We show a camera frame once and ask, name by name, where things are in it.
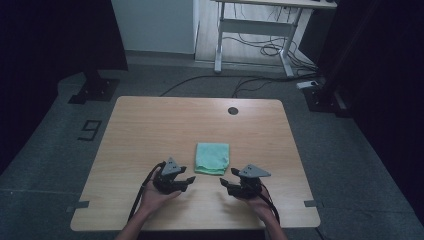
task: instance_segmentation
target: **teal towel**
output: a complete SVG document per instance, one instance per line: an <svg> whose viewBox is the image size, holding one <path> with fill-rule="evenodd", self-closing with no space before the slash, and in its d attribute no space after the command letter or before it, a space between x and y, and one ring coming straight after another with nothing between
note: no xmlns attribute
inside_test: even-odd
<svg viewBox="0 0 424 240"><path fill-rule="evenodd" d="M230 145L227 143L198 143L196 150L197 173L224 175L230 163Z"/></svg>

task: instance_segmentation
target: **table leg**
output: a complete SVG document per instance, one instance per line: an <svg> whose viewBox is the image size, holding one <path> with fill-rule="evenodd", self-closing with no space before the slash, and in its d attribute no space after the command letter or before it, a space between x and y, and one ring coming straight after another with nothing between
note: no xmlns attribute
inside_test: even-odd
<svg viewBox="0 0 424 240"><path fill-rule="evenodd" d="M294 22L292 23L292 27L291 27L288 39L287 39L286 43L284 44L283 51L280 52L281 61L283 62L284 70L286 71L287 77L294 77L293 70L290 66L291 61L288 57L288 52L290 50L290 45L293 41L294 34L296 33L296 29L297 29L297 26L298 26L298 23L299 23L300 15L302 15L302 10L303 10L303 8L299 8L297 10L297 15L296 15Z"/></svg>
<svg viewBox="0 0 424 240"><path fill-rule="evenodd" d="M225 3L222 3L221 6L221 15L219 17L219 27L218 27L218 45L216 46L215 53L215 72L221 73L221 64L222 64L222 24L224 22L224 9Z"/></svg>

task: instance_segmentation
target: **table top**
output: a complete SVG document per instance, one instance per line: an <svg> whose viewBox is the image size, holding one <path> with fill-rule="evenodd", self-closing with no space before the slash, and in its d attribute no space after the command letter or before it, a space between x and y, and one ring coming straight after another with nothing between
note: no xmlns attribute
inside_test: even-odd
<svg viewBox="0 0 424 240"><path fill-rule="evenodd" d="M231 115L230 107L238 109ZM196 145L230 145L224 179L237 183L230 168L254 164L272 176L261 178L280 213L282 227L316 227L313 200L283 105L278 100L120 97L115 105L71 222L75 231L121 230L141 183L172 156L196 176L178 198L158 210L143 230L260 229L263 223L227 194L219 176L194 173Z"/></svg>
<svg viewBox="0 0 424 240"><path fill-rule="evenodd" d="M257 4L257 5L273 5L285 6L296 8L313 8L313 9L335 9L337 4L335 2L329 3L325 0L319 2L312 0L213 0L215 2L225 3L243 3L243 4Z"/></svg>

